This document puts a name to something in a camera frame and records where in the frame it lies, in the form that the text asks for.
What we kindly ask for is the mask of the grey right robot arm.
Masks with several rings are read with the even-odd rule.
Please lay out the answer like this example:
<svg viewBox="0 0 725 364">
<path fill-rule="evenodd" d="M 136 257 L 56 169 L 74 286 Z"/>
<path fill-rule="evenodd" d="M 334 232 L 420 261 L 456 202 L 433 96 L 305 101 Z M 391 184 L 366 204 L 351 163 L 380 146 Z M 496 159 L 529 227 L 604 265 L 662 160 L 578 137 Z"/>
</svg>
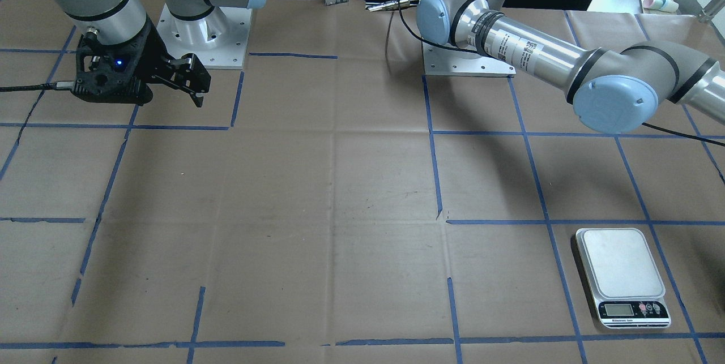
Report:
<svg viewBox="0 0 725 364">
<path fill-rule="evenodd" d="M 141 0 L 54 0 L 75 24 L 75 78 L 2 91 L 70 91 L 85 102 L 145 105 L 152 84 L 186 93 L 201 107 L 210 91 L 199 53 L 231 44 L 237 26 L 225 8 L 259 10 L 266 0 L 165 0 L 170 29 L 159 31 Z"/>
</svg>

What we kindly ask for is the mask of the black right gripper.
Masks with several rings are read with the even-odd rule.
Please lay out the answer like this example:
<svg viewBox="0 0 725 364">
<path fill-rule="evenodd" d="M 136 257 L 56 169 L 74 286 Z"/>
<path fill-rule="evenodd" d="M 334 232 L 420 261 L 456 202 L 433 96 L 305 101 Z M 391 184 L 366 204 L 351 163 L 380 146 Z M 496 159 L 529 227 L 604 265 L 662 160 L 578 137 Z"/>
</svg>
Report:
<svg viewBox="0 0 725 364">
<path fill-rule="evenodd" d="M 170 59 L 150 18 L 138 34 L 120 44 L 102 44 L 96 28 L 81 36 L 73 96 L 92 103 L 143 105 L 153 98 L 150 83 L 182 91 L 201 108 L 211 75 L 196 54 Z"/>
</svg>

